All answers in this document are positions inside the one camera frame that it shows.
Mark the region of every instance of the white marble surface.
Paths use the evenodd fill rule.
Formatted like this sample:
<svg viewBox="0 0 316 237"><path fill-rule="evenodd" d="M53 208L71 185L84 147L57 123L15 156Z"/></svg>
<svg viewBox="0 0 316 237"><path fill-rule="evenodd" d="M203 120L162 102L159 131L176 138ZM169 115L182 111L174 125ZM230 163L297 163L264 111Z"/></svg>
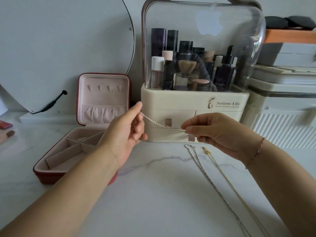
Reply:
<svg viewBox="0 0 316 237"><path fill-rule="evenodd" d="M77 125L21 124L13 112L1 120L16 135L0 145L0 228L49 186L34 175L34 164ZM263 236L222 175L195 144L210 178L252 236ZM216 161L271 236L290 236L254 179L238 161L211 146ZM314 150L287 149L314 177ZM181 143L137 145L116 181L85 220L79 236L243 236L234 216Z"/></svg>

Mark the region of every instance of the red jewelry box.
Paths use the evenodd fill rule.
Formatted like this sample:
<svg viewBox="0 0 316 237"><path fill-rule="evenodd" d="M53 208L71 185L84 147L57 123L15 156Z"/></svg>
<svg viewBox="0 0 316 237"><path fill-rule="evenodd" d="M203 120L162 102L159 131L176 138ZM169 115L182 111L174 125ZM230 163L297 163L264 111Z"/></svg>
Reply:
<svg viewBox="0 0 316 237"><path fill-rule="evenodd" d="M57 142L33 167L42 184L56 183L79 160L93 151L110 122L124 114L131 103L127 75L84 73L78 79L78 127ZM116 174L109 184L116 179Z"/></svg>

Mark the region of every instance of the bracelet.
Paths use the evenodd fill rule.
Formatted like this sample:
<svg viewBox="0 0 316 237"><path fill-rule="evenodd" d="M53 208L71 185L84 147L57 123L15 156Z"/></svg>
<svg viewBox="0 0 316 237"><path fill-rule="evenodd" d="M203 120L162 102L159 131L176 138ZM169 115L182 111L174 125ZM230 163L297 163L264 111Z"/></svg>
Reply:
<svg viewBox="0 0 316 237"><path fill-rule="evenodd" d="M262 144L263 144L263 141L264 141L264 137L262 138L262 141L261 141L261 144L260 144L260 146L259 146L259 148L258 148L258 151L255 153L255 155L251 158L251 160L250 160L250 161L248 162L248 164L246 165L246 167L245 167L246 170L248 169L247 166L250 164L250 162L259 154L260 148L261 148L261 146L262 146Z"/></svg>

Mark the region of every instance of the black sunglasses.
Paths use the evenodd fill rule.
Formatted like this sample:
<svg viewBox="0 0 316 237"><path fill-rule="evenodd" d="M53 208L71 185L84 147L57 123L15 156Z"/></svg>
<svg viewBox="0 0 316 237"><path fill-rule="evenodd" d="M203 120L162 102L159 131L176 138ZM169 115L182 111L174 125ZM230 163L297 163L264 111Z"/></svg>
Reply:
<svg viewBox="0 0 316 237"><path fill-rule="evenodd" d="M298 29L311 31L316 27L316 23L310 17L290 16L290 17L265 17L267 29Z"/></svg>

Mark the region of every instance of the hand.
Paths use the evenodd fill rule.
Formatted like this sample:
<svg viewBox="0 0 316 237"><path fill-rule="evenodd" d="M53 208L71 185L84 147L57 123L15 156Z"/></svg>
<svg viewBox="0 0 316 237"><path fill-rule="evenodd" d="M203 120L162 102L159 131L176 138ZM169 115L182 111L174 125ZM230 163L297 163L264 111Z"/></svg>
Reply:
<svg viewBox="0 0 316 237"><path fill-rule="evenodd" d="M126 162L132 148L147 139L143 115L140 114L142 106L138 102L124 115L114 118L102 137L100 148L109 149L119 167Z"/></svg>
<svg viewBox="0 0 316 237"><path fill-rule="evenodd" d="M244 164L256 154L262 137L223 113L197 115L181 125L199 142L209 143Z"/></svg>

